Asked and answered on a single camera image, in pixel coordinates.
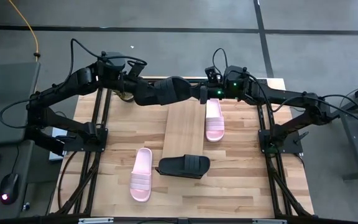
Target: slide sandal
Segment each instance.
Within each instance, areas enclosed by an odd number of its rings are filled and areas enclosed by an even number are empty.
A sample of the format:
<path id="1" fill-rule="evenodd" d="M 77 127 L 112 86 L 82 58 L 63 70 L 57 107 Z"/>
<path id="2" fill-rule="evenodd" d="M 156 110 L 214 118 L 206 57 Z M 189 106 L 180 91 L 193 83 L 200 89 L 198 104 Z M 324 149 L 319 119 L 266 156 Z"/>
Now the slide sandal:
<path id="1" fill-rule="evenodd" d="M 201 179 L 209 170 L 211 161 L 206 156 L 184 155 L 163 158 L 155 170 L 161 175 Z"/>
<path id="2" fill-rule="evenodd" d="M 135 166 L 131 177 L 131 195 L 138 202 L 150 198 L 152 188 L 153 154 L 150 149 L 142 148 L 136 154 Z"/>
<path id="3" fill-rule="evenodd" d="M 219 99 L 206 102 L 205 136 L 210 142 L 217 142 L 223 138 L 224 121 Z"/>

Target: computer mouse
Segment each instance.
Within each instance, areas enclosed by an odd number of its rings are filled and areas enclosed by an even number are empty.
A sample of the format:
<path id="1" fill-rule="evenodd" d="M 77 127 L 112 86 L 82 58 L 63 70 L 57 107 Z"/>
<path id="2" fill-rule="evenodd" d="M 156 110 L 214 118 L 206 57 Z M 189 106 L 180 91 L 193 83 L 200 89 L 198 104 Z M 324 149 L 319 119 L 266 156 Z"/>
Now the computer mouse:
<path id="1" fill-rule="evenodd" d="M 6 175 L 0 185 L 0 200 L 4 205 L 14 203 L 19 194 L 19 174 Z"/>

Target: wooden table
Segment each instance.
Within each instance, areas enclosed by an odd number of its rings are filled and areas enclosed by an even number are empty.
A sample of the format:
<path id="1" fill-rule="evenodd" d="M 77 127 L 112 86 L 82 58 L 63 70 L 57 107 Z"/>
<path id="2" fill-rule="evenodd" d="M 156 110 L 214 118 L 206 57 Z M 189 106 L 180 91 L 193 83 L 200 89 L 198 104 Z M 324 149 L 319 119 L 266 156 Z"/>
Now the wooden table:
<path id="1" fill-rule="evenodd" d="M 285 89 L 284 81 L 280 78 L 268 79 L 268 84 L 272 88 Z M 95 98 L 96 93 L 79 97 L 75 120 L 91 121 Z M 201 180 L 196 180 L 162 176 L 153 170 L 152 195 L 148 202 L 140 203 L 129 193 L 135 155 L 138 149 L 147 147 L 153 152 L 153 166 L 158 165 L 162 158 L 168 106 L 138 106 L 135 103 L 125 103 L 114 96 L 107 125 L 108 143 L 101 156 L 91 215 L 272 218 L 266 163 L 257 141 L 260 127 L 256 107 L 236 100 L 222 100 L 221 107 L 225 121 L 223 139 L 219 142 L 204 140 L 203 154 L 211 159 L 208 173 Z M 291 113 L 286 106 L 275 113 L 278 124 L 289 119 Z M 83 153 L 75 155 L 64 175 L 63 203 L 78 185 L 83 156 Z M 283 154 L 283 164 L 289 189 L 302 206 L 313 213 L 305 172 L 299 158 Z M 87 191 L 88 189 L 83 197 L 83 207 Z M 284 211 L 280 190 L 278 195 L 280 207 Z M 57 194 L 54 195 L 51 212 L 56 210 Z"/>

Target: wooden board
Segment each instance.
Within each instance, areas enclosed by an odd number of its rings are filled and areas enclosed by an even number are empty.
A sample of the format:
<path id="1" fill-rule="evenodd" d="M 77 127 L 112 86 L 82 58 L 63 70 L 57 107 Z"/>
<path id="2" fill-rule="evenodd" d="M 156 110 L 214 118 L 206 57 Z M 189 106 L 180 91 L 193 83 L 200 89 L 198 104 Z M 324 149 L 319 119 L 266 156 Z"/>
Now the wooden board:
<path id="1" fill-rule="evenodd" d="M 163 158 L 203 155 L 205 106 L 191 99 L 169 105 Z"/>
<path id="2" fill-rule="evenodd" d="M 282 79 L 269 79 L 268 84 L 284 88 Z M 77 121 L 91 120 L 95 98 L 96 94 L 80 96 L 75 112 Z M 129 193 L 136 151 L 141 147 L 150 148 L 153 166 L 158 165 L 162 158 L 168 106 L 137 106 L 114 96 L 108 118 L 108 145 L 101 157 L 92 216 L 272 218 L 265 159 L 257 140 L 256 108 L 235 100 L 222 100 L 221 107 L 225 135 L 219 142 L 204 142 L 203 155 L 211 159 L 208 173 L 201 180 L 195 180 L 161 176 L 153 170 L 152 195 L 147 203 L 140 203 Z M 291 119 L 286 106 L 274 116 L 276 123 Z M 62 202 L 78 185 L 83 155 L 79 152 L 68 166 L 63 178 Z M 283 154 L 283 164 L 289 189 L 302 206 L 313 213 L 301 162 L 291 154 Z M 284 211 L 280 190 L 278 194 Z M 57 194 L 51 212 L 56 210 Z"/>

